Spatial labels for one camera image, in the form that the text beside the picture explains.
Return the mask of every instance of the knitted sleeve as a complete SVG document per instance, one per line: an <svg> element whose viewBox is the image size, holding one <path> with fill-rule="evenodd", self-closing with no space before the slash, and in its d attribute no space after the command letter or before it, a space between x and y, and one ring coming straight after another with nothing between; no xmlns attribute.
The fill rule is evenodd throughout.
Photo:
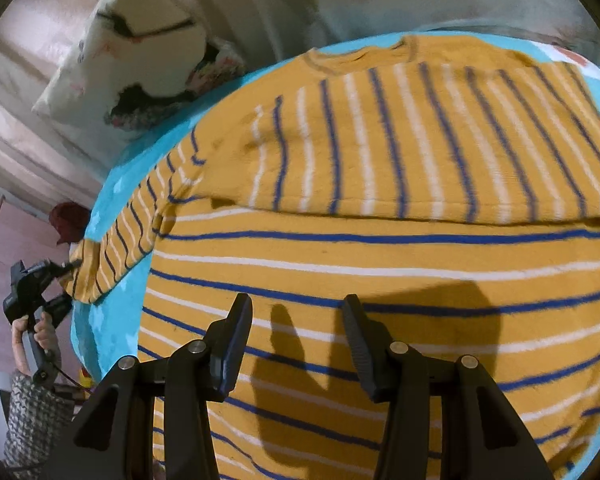
<svg viewBox="0 0 600 480"><path fill-rule="evenodd" d="M31 377L15 373L11 385L4 465L11 478L36 480L62 430L71 423L74 403Z"/></svg>

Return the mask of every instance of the white stripe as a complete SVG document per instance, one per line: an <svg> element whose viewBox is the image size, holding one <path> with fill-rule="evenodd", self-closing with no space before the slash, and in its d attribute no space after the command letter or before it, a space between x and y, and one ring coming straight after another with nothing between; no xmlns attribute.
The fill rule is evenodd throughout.
<svg viewBox="0 0 600 480"><path fill-rule="evenodd" d="M573 343L599 333L600 323L589 328L576 330L575 332L567 332L550 337L545 337L544 339L531 339L529 341L520 341L517 343L475 346L430 345L414 343L412 346L418 352L422 352L424 354L518 354L521 352L531 352L539 350L541 348L548 348L549 346Z"/></svg>
<svg viewBox="0 0 600 480"><path fill-rule="evenodd" d="M219 319L224 319L228 314L227 310L221 310L212 306L194 303L193 301L181 300L180 298L163 294L161 292L158 292L157 290L153 290L152 288L147 288L146 292L148 294L151 294L152 296L155 296L156 298L160 298L161 300L170 301L171 303L179 304L187 308L193 308L200 312L211 314L212 316L218 316ZM280 323L272 323L266 319L259 319L257 317L253 318L253 326L268 328L273 332L283 332L292 336L304 337L316 341L324 341L327 343L339 343L343 345L347 344L347 338L343 335L337 335L331 332L318 332L316 330L308 330L305 328L295 328L293 326L284 325Z"/></svg>
<svg viewBox="0 0 600 480"><path fill-rule="evenodd" d="M180 160L183 164L187 163L187 159L184 158L184 153L182 153L182 142L178 143L178 155L180 155Z"/></svg>
<svg viewBox="0 0 600 480"><path fill-rule="evenodd" d="M356 89L356 81L353 74L344 76L344 85L347 90L347 99L349 108L353 116L353 129L356 133L356 143L358 144L358 153L360 154L360 168L362 168L362 179L365 183L365 199L360 209L362 216L370 216L374 213L376 204L376 177L374 167L371 162L371 151L369 140L366 134L365 121L362 118L360 107L360 98Z"/></svg>
<svg viewBox="0 0 600 480"><path fill-rule="evenodd" d="M600 260L590 262L568 262L556 266L536 267L522 270L474 271L452 269L423 269L419 267L346 267L321 264L299 264L260 258L238 258L234 256L190 256L188 254L168 254L155 251L154 255L166 260L195 262L204 264L240 265L265 267L268 269L300 270L320 274L340 276L384 276L388 278L441 278L445 280L465 280L474 282L510 282L557 276L565 272L598 270Z"/></svg>
<svg viewBox="0 0 600 480"><path fill-rule="evenodd" d="M260 181L262 179L262 175L264 174L265 162L267 160L267 148L262 142L262 137L260 136L260 130L258 125L260 124L260 118L262 117L262 106L256 106L256 118L253 120L253 124L251 125L251 133L253 134L253 139L256 141L258 145L258 150L260 152L260 160L258 162L258 173L253 178L253 189L251 190L251 197L249 199L249 207L255 207L256 199L258 198L258 192L260 190Z"/></svg>
<svg viewBox="0 0 600 480"><path fill-rule="evenodd" d="M554 219L555 220L563 219L564 218L564 200L560 196L560 193L558 192L558 188L555 185L554 180L551 178L551 174L549 173L549 170L547 169L547 166L544 163L544 160L542 160L542 157L538 153L538 149L536 148L535 144L531 140L531 137L529 137L529 134L525 128L525 125L522 123L522 121L520 121L520 118L518 117L518 114L514 110L512 104L511 104L511 101L509 101L509 99L507 99L506 95L504 95L500 91L500 89L498 88L498 86L496 85L495 81L492 78L487 79L487 86L489 87L489 90L491 90L493 95L495 95L496 99L502 105L504 113L509 118L509 121L511 121L511 123L514 125L516 132L518 133L518 136L520 137L520 140L525 145L526 152L529 154L529 156L535 163L536 168L538 168L540 177L542 178L544 185L549 190L549 194L551 195L551 197L554 199Z"/></svg>
<svg viewBox="0 0 600 480"><path fill-rule="evenodd" d="M239 467L240 469L246 471L247 473L251 473L252 475L255 474L253 472L253 470L249 469L244 464L238 462L237 460L233 460L227 456L216 453L216 460L219 460L220 462L227 462L228 464L231 464L231 465L235 465L236 467Z"/></svg>
<svg viewBox="0 0 600 480"><path fill-rule="evenodd" d="M598 384L594 384L592 387L584 390L583 392L580 392L579 394L575 394L575 395L572 395L571 397L567 397L566 399L561 400L557 404L554 404L553 406L549 406L548 408L544 408L543 410L538 410L537 412L522 413L520 415L520 419L522 419L522 422L524 422L526 424L528 422L533 422L534 420L538 420L545 416L553 415L555 413L561 412L562 410L564 410L565 408L568 408L572 404L575 404L579 400L584 399L585 397L590 397L593 394L597 393L597 391L599 389L600 389L600 382Z"/></svg>
<svg viewBox="0 0 600 480"><path fill-rule="evenodd" d="M176 343L175 341L169 339L168 337L158 334L157 332L152 332L151 330L148 330L143 326L140 327L140 332L142 332L143 334L147 334L148 336L151 336L154 339L157 339L158 341L162 341L163 343L165 343L169 346L172 346L174 348L180 348L182 346L181 344Z"/></svg>
<svg viewBox="0 0 600 480"><path fill-rule="evenodd" d="M386 420L386 412L372 412L371 410L352 408L351 406L346 406L345 404L334 402L333 400L325 399L324 397L298 392L297 390L285 388L284 386L279 386L278 384L261 381L260 379L256 379L246 374L239 374L238 380L245 383L251 383L255 388L269 390L270 392L276 392L277 394L287 397L304 400L305 402L318 404L319 406L325 406L326 408L336 410L338 412L347 413L347 415L359 416L361 418L368 418L370 420L379 420L381 422Z"/></svg>
<svg viewBox="0 0 600 480"><path fill-rule="evenodd" d="M482 157L487 165L489 174L491 175L491 181L493 182L493 189L498 196L498 223L506 224L511 220L511 198L507 191L507 186L502 178L502 172L500 171L500 165L496 158L493 149L489 144L489 141L484 137L478 124L475 122L471 112L467 109L464 99L456 85L454 75L449 64L443 65L446 89L451 94L454 108L459 114L464 117L466 124L469 126L469 130L474 136L475 143L478 145L478 149L482 153Z"/></svg>
<svg viewBox="0 0 600 480"><path fill-rule="evenodd" d="M587 161L585 160L584 156L582 155L582 152L580 151L578 145L573 140L573 138L570 136L570 134L565 129L565 127L562 125L562 122L560 121L560 118L554 112L554 108L551 106L551 104L549 103L549 101L547 101L546 96L544 95L544 92L540 88L538 88L538 86L536 85L536 83L533 82L533 80L531 79L531 77L529 76L529 74L525 73L523 70L520 70L520 69L516 70L516 72L520 73L520 75L524 79L524 81L527 84L527 86L529 86L529 88L532 89L532 91L534 92L534 94L536 94L536 97L538 99L540 99L540 102L542 103L542 107L544 108L544 110L549 115L549 118L551 119L551 122L554 124L554 126L556 127L556 129L560 132L560 135L562 136L562 138L564 139L564 141L571 148L571 151L573 152L573 154L578 159L578 162L580 163L580 167L582 168L582 170L584 171L584 173L587 175L587 178L589 179L591 185L596 190L597 194L600 196L600 183L599 183L599 181L597 180L596 176L591 171L591 168L589 167L589 164L587 163Z"/></svg>
<svg viewBox="0 0 600 480"><path fill-rule="evenodd" d="M131 230L131 227L129 227L129 224L128 224L128 222L126 222L126 215L125 215L125 211L126 211L126 208L125 208L125 209L123 209L123 210L120 212L120 216L122 216L122 222L123 222L123 224L125 225L125 227L126 227L126 230L127 230L127 231L129 231L129 236L131 236L131 245L132 245L132 247L129 247L129 256L132 256L132 254L133 254L133 251L134 251L134 250L135 250L135 248L136 248L136 238L134 237L134 233L133 233L133 231Z"/></svg>
<svg viewBox="0 0 600 480"><path fill-rule="evenodd" d="M203 175L200 175L196 180L191 180L190 178L187 178L182 168L178 168L178 174L180 175L180 180L182 181L183 186L189 187L196 187L204 178Z"/></svg>
<svg viewBox="0 0 600 480"><path fill-rule="evenodd" d="M162 178L162 174L160 173L160 165L155 167L155 174L158 177L158 182L160 182L160 196L164 197L164 192L167 189L167 185L164 183L164 179Z"/></svg>
<svg viewBox="0 0 600 480"><path fill-rule="evenodd" d="M224 209L222 211L216 211L213 213L201 213L189 216L171 216L165 217L164 219L173 222L195 222L199 220L212 220L214 218L222 218L224 216L241 215L243 213L255 213L255 211L253 209L247 209L243 207L234 207L233 209Z"/></svg>
<svg viewBox="0 0 600 480"><path fill-rule="evenodd" d="M163 294L152 288L147 288L146 292L159 298L161 300L169 301L174 304L179 304L187 308L192 308L212 316L218 316L219 319L224 319L227 315L227 311L210 306L194 303L193 301L181 300L168 294ZM318 332L315 330L308 330L303 328L295 328L293 326L283 325L279 323L271 323L265 319L254 318L253 325L260 326L262 328L268 328L273 332L283 332L291 335L297 335L300 337L313 339L316 341L324 342L335 342L343 345L347 345L347 339L345 336L335 335L330 332ZM591 326L589 328L583 328L574 332L562 333L554 336L545 337L543 339L531 339L528 341L520 341L515 343L504 343L500 345L472 345L472 346L455 346L455 345L432 345L432 344L420 344L413 343L412 346L424 354L437 355L437 354L451 354L451 355L490 355L490 354L517 354L522 352L531 352L542 348L548 348L551 346L557 346L561 344L573 343L580 341L584 338L590 337L600 333L600 323ZM160 335L155 335L156 338L161 341L171 344L174 348L179 348L181 345L173 341L167 340Z"/></svg>
<svg viewBox="0 0 600 480"><path fill-rule="evenodd" d="M373 474L374 474L373 470L371 470L371 469L367 469L364 467L358 467L358 466L351 465L351 464L344 464L342 462L336 462L335 460L330 460L329 458L325 458L323 456L316 455L314 453L307 453L304 451L298 451L296 449L279 446L278 444L273 444L271 442L264 442L263 440L260 440L256 436L244 433L243 431L240 431L237 428L234 428L231 424L229 424L226 420L224 420L224 418L222 418L220 415L218 415L213 410L207 410L207 411L212 418L214 418L214 419L218 420L219 422L221 422L222 424L224 424L226 426L226 428L229 431L231 431L235 436L247 441L252 446L262 448L265 451L275 451L278 453L283 453L283 454L293 456L296 458L301 458L303 460L309 460L311 462L318 462L321 464L330 465L332 467L336 467L338 469L343 469L344 471L351 471L353 473L357 473L360 475L373 476Z"/></svg>
<svg viewBox="0 0 600 480"><path fill-rule="evenodd" d="M306 120L306 89L302 87L298 90L298 100L296 103L296 115L298 116L298 127L300 136L304 140L304 179L302 180L302 198L300 199L299 211L305 213L309 205L315 173L314 145L311 141L311 132L309 123Z"/></svg>
<svg viewBox="0 0 600 480"><path fill-rule="evenodd" d="M109 240L111 240L111 239L113 238L113 236L114 236L114 235L113 235L113 229L114 229L113 227L110 229L110 231L111 231L111 232L110 232L110 234L109 234ZM116 245L115 245L115 244L113 244L113 243L109 243L109 245L108 245L107 249L108 249L109 247L111 247L111 249L113 249L113 253L116 255L116 258L118 259L118 264L120 265L120 271L121 271L121 272L122 272L122 271L124 271L124 269L125 269L125 266L124 266L124 264L122 263L122 258L120 257L120 253L119 253L119 252L118 252L118 250L116 249Z"/></svg>
<svg viewBox="0 0 600 480"><path fill-rule="evenodd" d="M422 117L418 112L418 107L411 89L407 74L404 70L404 65L398 63L394 65L395 78L398 81L398 87L400 88L400 95L402 96L402 102L404 109L409 118L413 135L416 137L418 142L418 149L420 150L420 156L422 163L425 168L427 175L427 182L429 183L429 192L431 193L431 219L439 220L442 218L443 209L445 206L445 195L440 185L440 176L438 174L438 167L436 165L436 159L433 157L433 151L431 144L429 143L429 137L427 137L427 131L422 123Z"/></svg>
<svg viewBox="0 0 600 480"><path fill-rule="evenodd" d="M598 136L598 140L600 141L600 121L598 120L598 118L593 117L588 105L585 106L582 102L582 99L573 91L571 85L569 85L566 79L562 76L560 70L558 70L557 65L555 63L549 63L549 65L554 71L556 79L560 82L560 85L562 85L562 88L566 90L567 94L569 94L573 102L576 103L576 106L578 107L578 110L580 110L580 113L583 114L587 118L587 121L589 121L591 126L593 126L593 130L595 131L596 135Z"/></svg>
<svg viewBox="0 0 600 480"><path fill-rule="evenodd" d="M576 438L575 440L568 440L567 442L560 444L558 449L556 450L556 454L561 452L563 449L573 449L574 447L582 446L582 444L588 444L594 435L581 436L580 438Z"/></svg>
<svg viewBox="0 0 600 480"><path fill-rule="evenodd" d="M111 289L111 284L109 283L109 280L107 279L107 275L104 273L104 270L100 269L100 275L104 278L104 283L107 285L107 288Z"/></svg>
<svg viewBox="0 0 600 480"><path fill-rule="evenodd" d="M147 225L144 226L144 238L146 238L146 242L148 243L147 247L153 247L154 245L152 244L151 239L149 238L149 232L151 232L152 227L154 225L154 218L151 216L151 213L149 213L149 208L144 203L144 199L142 198L142 193L140 192L140 190L138 190L138 199L148 219Z"/></svg>

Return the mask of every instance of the pillow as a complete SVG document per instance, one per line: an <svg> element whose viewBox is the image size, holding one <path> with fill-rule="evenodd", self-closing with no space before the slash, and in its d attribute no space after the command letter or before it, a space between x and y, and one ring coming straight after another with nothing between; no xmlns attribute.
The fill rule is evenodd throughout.
<svg viewBox="0 0 600 480"><path fill-rule="evenodd" d="M33 109L93 142L131 140L243 73L231 44L176 0L100 0Z"/></svg>

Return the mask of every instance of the cable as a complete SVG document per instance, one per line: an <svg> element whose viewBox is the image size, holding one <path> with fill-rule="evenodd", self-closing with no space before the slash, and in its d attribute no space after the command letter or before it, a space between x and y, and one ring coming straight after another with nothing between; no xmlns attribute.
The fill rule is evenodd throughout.
<svg viewBox="0 0 600 480"><path fill-rule="evenodd" d="M19 472L23 472L23 471L31 471L32 469L39 469L43 465L45 465L45 462L38 462L37 464L18 466L18 467L7 467L5 469L9 473L19 473Z"/></svg>
<svg viewBox="0 0 600 480"><path fill-rule="evenodd" d="M93 392L88 389L85 388L84 386L82 386L80 383L78 383L77 381L73 380L71 377L69 377L67 374L65 374L62 369L60 367L58 367L58 365L56 365L55 363L51 363L53 368L56 369L56 371L58 371L58 373L62 374L62 376L67 379L68 381L71 381L73 384L75 384L76 386L78 386L78 388L80 388L82 391L87 392L88 394L92 394Z"/></svg>

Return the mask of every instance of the blue stripe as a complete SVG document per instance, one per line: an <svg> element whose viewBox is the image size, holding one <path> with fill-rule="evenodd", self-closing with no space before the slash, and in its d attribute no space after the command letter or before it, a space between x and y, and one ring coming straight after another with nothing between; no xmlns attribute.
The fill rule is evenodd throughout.
<svg viewBox="0 0 600 480"><path fill-rule="evenodd" d="M600 239L600 231L588 229L568 229L548 233L521 235L357 235L350 233L286 233L281 231L233 231L220 233L205 233L202 235L172 235L160 234L167 240L235 240L236 238L264 238L271 240L291 240L295 242L355 242L361 244L408 245L408 244L462 244L462 245L513 245L533 242L553 242L556 240L571 240L584 238L587 240Z"/></svg>
<svg viewBox="0 0 600 480"><path fill-rule="evenodd" d="M183 330L187 330L188 332L192 332L197 335L204 336L205 331L196 326L184 323L177 319L173 319L173 317L165 316L164 314L160 314L155 310L152 310L147 307L143 307L142 311L148 314L149 316L153 316L157 319L160 319L166 323L177 326ZM255 357L259 357L261 359L266 359L268 361L272 361L275 363L291 366L293 368L298 368L299 370L303 370L305 372L315 372L322 375L327 375L329 377L335 377L338 379L342 379L344 381L352 381L358 382L358 375L355 372L349 372L347 370L340 370L339 368L332 368L329 366L316 365L313 363L307 363L305 361L299 361L297 359L293 359L291 357L286 357L280 354L272 354L270 352L265 352L264 350L260 350L257 348L253 348L251 346L247 346L244 350L246 354L253 355Z"/></svg>
<svg viewBox="0 0 600 480"><path fill-rule="evenodd" d="M117 282L118 281L118 277L116 275L116 269L113 266L113 264L111 263L111 260L109 259L109 255L107 254L107 249L109 248L109 243L110 243L110 237L109 237L109 232L107 231L107 233L105 234L105 239L106 239L106 247L104 249L104 259L107 262L107 265L109 266L109 269L111 269L111 272L113 272L113 281Z"/></svg>
<svg viewBox="0 0 600 480"><path fill-rule="evenodd" d="M176 172L175 168L173 167L173 164L171 163L170 153L167 153L167 166L169 167L169 170L171 171L171 173Z"/></svg>
<svg viewBox="0 0 600 480"><path fill-rule="evenodd" d="M196 142L196 127L197 127L197 126L198 126L198 125L196 124L196 126L194 126L194 127L191 129L191 133L189 134L189 137L190 137L190 139L191 139L191 145L193 146L193 152L194 152L194 153L197 153L197 152L199 152L199 151L200 151L200 150L198 149L198 143Z"/></svg>
<svg viewBox="0 0 600 480"><path fill-rule="evenodd" d="M576 85L578 86L578 89L580 90L580 93L587 100L587 103L589 103L589 106L593 110L593 113L596 114L599 117L600 116L600 112L596 108L596 105L594 104L594 102L591 100L591 97L590 97L589 93L584 89L584 86L582 86L582 83L580 82L580 79L578 79L578 76L573 71L572 65L570 63L564 63L564 68L566 69L567 72L569 72L569 75L571 76L571 79L573 79L574 83L576 83Z"/></svg>
<svg viewBox="0 0 600 480"><path fill-rule="evenodd" d="M536 386L538 384L547 384L586 370L587 368L592 367L593 365L599 362L600 354L596 355L595 357L592 357L591 359L588 359L576 365L562 368L561 370L557 370L555 372L540 374L537 376L529 376L523 379L519 379L517 381L512 381L510 383L498 383L498 386L503 392L506 393L512 392L513 390L519 390L520 388Z"/></svg>
<svg viewBox="0 0 600 480"><path fill-rule="evenodd" d="M273 478L274 480L296 480L295 478L292 478L292 477L289 477L289 476L283 476L281 474L277 474L277 473L273 473L271 471L267 471L262 466L259 466L258 464L256 464L255 461L253 460L253 457L249 453L241 450L238 446L236 446L236 444L234 444L230 439L228 439L224 435L221 435L219 433L216 433L215 431L212 431L211 432L211 436L213 438L218 439L221 442L224 442L225 444L228 444L229 446L233 447L238 453L240 453L245 458L247 458L251 462L251 465L254 466L254 468L256 468L260 473L262 473L267 478Z"/></svg>
<svg viewBox="0 0 600 480"><path fill-rule="evenodd" d="M539 66L534 66L534 71L536 72L536 75L544 83L544 86L546 86L546 88L551 93L551 95L554 96L554 98L565 108L565 110L567 110L567 112L569 113L569 115L571 117L571 121L576 125L578 131L584 137L584 139L587 141L587 144L593 150L593 152L596 154L596 157L598 158L598 161L600 162L600 150L596 146L596 143L593 142L593 140L589 136L587 129L584 127L582 122L580 122L580 119L578 118L578 116L575 113L573 113L573 110L571 110L570 106L566 102L564 102L562 97L560 97L560 94L558 94L558 92L555 90L555 88L551 84L551 82L546 78L546 76L544 75L544 72L542 72L542 69Z"/></svg>
<svg viewBox="0 0 600 480"><path fill-rule="evenodd" d="M273 211L280 209L280 197L282 197L282 187L285 183L286 170L288 166L288 155L286 152L286 140L282 134L282 120L280 118L280 108L282 108L282 95L276 97L276 106L273 108L273 124L276 130L276 137L280 144L280 172L276 182L276 193L273 197Z"/></svg>
<svg viewBox="0 0 600 480"><path fill-rule="evenodd" d="M156 203L158 202L158 197L154 193L154 188L151 186L151 181L149 180L149 178L147 178L147 180L146 180L146 188L149 190L149 194L151 195L151 198L154 200L154 208L155 208Z"/></svg>
<svg viewBox="0 0 600 480"><path fill-rule="evenodd" d="M583 196L582 192L580 191L580 189L578 188L575 180L573 179L573 175L571 174L571 171L569 171L569 168L562 160L562 157L560 156L560 152L558 151L558 148L555 147L555 144L551 140L551 137L544 129L544 126L542 126L540 119L538 119L538 116L536 116L536 113L533 111L533 109L531 108L531 106L529 105L527 100L524 98L524 96L520 93L520 90L518 90L518 87L512 81L512 79L509 77L507 72L505 70L498 70L498 73L500 74L500 77L503 79L503 81L505 82L507 87L509 87L509 89L511 90L513 95L515 95L516 99L520 102L522 107L525 109L525 112L533 121L533 124L535 125L535 127L538 130L538 132L540 133L540 135L542 135L544 142L547 144L547 146L549 147L549 150L552 152L552 155L554 156L555 160L558 162L558 165L560 166L562 173L564 174L565 178L567 179L569 186L575 193L575 195L578 199L578 211L580 212L580 216L582 218L584 218L587 215L587 207L585 204L584 196Z"/></svg>
<svg viewBox="0 0 600 480"><path fill-rule="evenodd" d="M190 202L195 202L196 200L200 200L202 197L198 195L191 195L187 198L176 198L171 193L169 193L169 202L172 204L188 204Z"/></svg>
<svg viewBox="0 0 600 480"><path fill-rule="evenodd" d="M129 257L129 248L126 246L126 242L125 242L125 239L122 237L122 234L120 234L120 229L118 228L118 219L117 218L116 218L116 221L114 222L114 226L116 229L116 234L118 235L118 238L120 239L120 242L122 243L122 246L125 248L126 254L125 254L124 264L125 264L126 270L130 270L130 267L126 264L126 260ZM100 286L98 285L97 280L96 280L96 285L98 286L98 290L100 290Z"/></svg>
<svg viewBox="0 0 600 480"><path fill-rule="evenodd" d="M322 96L322 112L329 132L329 142L331 145L331 169L333 171L333 195L329 204L329 214L335 215L338 211L338 203L342 195L341 176L340 176L340 154L338 150L338 139L336 126L333 120L333 109L331 108L331 99L329 97L328 82L326 79L320 81L320 94Z"/></svg>
<svg viewBox="0 0 600 480"><path fill-rule="evenodd" d="M145 348L142 345L138 345L138 350L144 354L147 354L149 357L153 357L154 359L162 359L162 356L158 355L155 352L152 352L151 350L149 350L148 348Z"/></svg>
<svg viewBox="0 0 600 480"><path fill-rule="evenodd" d="M308 296L305 294L294 294L291 292L282 292L279 290L270 290L259 288L257 286L237 285L235 283L212 282L209 280L200 280L175 274L167 274L160 270L151 268L150 273L164 280L171 282L187 283L189 285L215 288L217 290L228 290L230 292L245 292L268 298L270 300L291 301L293 303L305 304L310 306L323 306L327 308L339 308L342 300L332 300L331 298L321 298L319 296ZM543 300L529 303L515 303L501 306L488 306L482 308L461 308L451 306L428 306L416 304L383 304L367 303L365 301L365 310L367 312L376 312L382 314L411 314L418 316L431 317L481 317L496 316L500 314L521 314L523 312L534 312L538 310L557 310L561 308L574 308L581 304L600 301L600 290L581 296L570 296L567 298L557 298L554 300Z"/></svg>
<svg viewBox="0 0 600 480"><path fill-rule="evenodd" d="M138 218L138 215L136 214L136 210L134 209L134 205L131 202L129 203L129 209L131 210L131 214L136 219L136 222L138 223L138 227L140 228L140 238L138 239L138 249L140 250L142 256L146 256L147 252L142 248L142 238L144 237L144 228L142 227L142 222Z"/></svg>
<svg viewBox="0 0 600 480"><path fill-rule="evenodd" d="M538 199L536 198L533 190L531 189L531 185L529 184L529 180L526 177L525 170L522 167L522 164L520 164L520 160L518 159L515 150L513 150L513 148L511 147L509 139L507 139L507 136L504 133L502 127L500 126L500 123L493 115L491 105L487 101L482 91L478 88L478 85L476 84L475 80L475 71L473 67L465 67L465 73L466 79L469 83L469 87L474 93L475 98L478 99L478 102L480 103L480 107L482 108L484 115L487 117L489 124L491 125L493 131L496 133L498 140L500 141L505 152L507 152L507 156L510 158L511 163L513 164L513 167L516 170L516 175L518 176L518 180L520 181L522 189L524 190L526 195L526 203L529 209L529 220L531 222L535 222L536 220L538 220Z"/></svg>
<svg viewBox="0 0 600 480"><path fill-rule="evenodd" d="M200 328L188 325L184 322L173 319L171 317L164 316L163 314L159 314L145 306L142 308L142 310L145 313L149 314L150 316L154 316L157 319L161 319L167 323L170 323L174 326L180 327L189 332L195 333L197 335L202 335L202 336L205 334L205 331ZM280 356L277 354L270 354L269 352L255 349L250 346L246 347L245 353L254 355L256 357L261 357L261 358L264 358L264 359L267 359L267 360L270 360L273 362L278 362L279 364L290 365L295 368L299 368L301 370L305 370L305 371L309 371L309 372L316 372L319 374L336 377L336 378L347 380L347 381L358 382L358 376L355 372L347 372L346 370L339 370L337 368L307 363L307 362L295 360L295 359L292 359L289 357ZM526 388L528 386L536 386L538 384L550 383L552 381L557 381L564 377L568 377L577 372L585 370L586 368L593 366L594 364L596 364L599 361L600 361L600 354L587 360L587 361L573 365L571 367L562 368L561 370L557 370L555 372L551 372L551 373L547 373L547 374L526 377L526 378L523 378L523 379L520 379L517 381L512 381L509 383L498 383L498 386L500 387L500 389L503 392L506 393L506 392L511 392L514 390L519 390L520 388Z"/></svg>
<svg viewBox="0 0 600 480"><path fill-rule="evenodd" d="M100 284L98 283L98 275L96 274L96 288L98 289L98 292L100 293L100 295L102 296L104 294L104 291L102 290L102 287L100 286Z"/></svg>
<svg viewBox="0 0 600 480"><path fill-rule="evenodd" d="M598 415L600 413L600 406L596 406L595 408L589 408L588 410L584 410L580 416L584 417L584 416L591 416L591 415Z"/></svg>
<svg viewBox="0 0 600 480"><path fill-rule="evenodd" d="M206 160L204 160L202 158L198 158L198 152L200 150L198 149L198 143L196 142L196 127L195 126L193 127L193 129L190 133L190 138L191 138L191 145L193 146L193 156L191 157L191 161L196 166L204 166Z"/></svg>
<svg viewBox="0 0 600 480"><path fill-rule="evenodd" d="M380 117L382 118L382 126L384 126L386 141L389 144L391 162L394 165L395 185L398 190L397 217L405 218L407 213L406 209L407 202L409 200L409 192L407 190L408 183L406 181L405 171L402 166L402 153L400 152L400 146L395 138L394 124L391 120L391 115L389 114L389 110L386 105L384 91L382 90L382 82L380 81L378 70L375 68L370 68L368 72L369 79L371 79L371 84L373 85L374 92L376 94L376 103L378 103L378 111L380 112Z"/></svg>
<svg viewBox="0 0 600 480"><path fill-rule="evenodd" d="M296 418L291 418L290 416L281 415L280 413L274 413L257 406L252 406L251 404L238 399L233 399L231 397L227 397L224 402L245 410L246 412L254 413L257 416L275 420L276 422L280 422L281 424L285 424L293 428L298 428L299 430L309 431L331 440L342 442L343 444L355 444L356 446L362 446L374 451L380 451L380 443L374 442L373 440L328 430L327 428L316 426L315 424L305 422L304 420L297 420Z"/></svg>
<svg viewBox="0 0 600 480"><path fill-rule="evenodd" d="M462 148L458 143L458 139L456 138L453 127L451 126L451 122L446 117L445 111L442 109L442 105L436 97L436 90L433 88L433 83L429 75L429 66L427 63L422 62L419 64L419 69L420 76L424 82L425 88L427 89L427 96L429 97L431 107L436 111L440 128L445 134L446 141L451 148L451 152L456 160L456 165L458 166L458 171L462 180L462 186L464 187L464 192L466 193L466 198L469 202L469 210L466 213L466 221L473 222L478 213L478 205L475 199L474 184L472 183L471 176L467 170L467 164L464 160L464 155L462 154Z"/></svg>
<svg viewBox="0 0 600 480"><path fill-rule="evenodd" d="M570 431L571 431L571 426L567 426L566 428L560 428L560 430L554 431L553 433L550 433L548 435L536 438L534 441L536 444L538 444L538 446L540 446L540 445L544 444L545 442L549 442L550 440L553 440L554 438L558 438L559 436L564 436L567 433L569 433Z"/></svg>

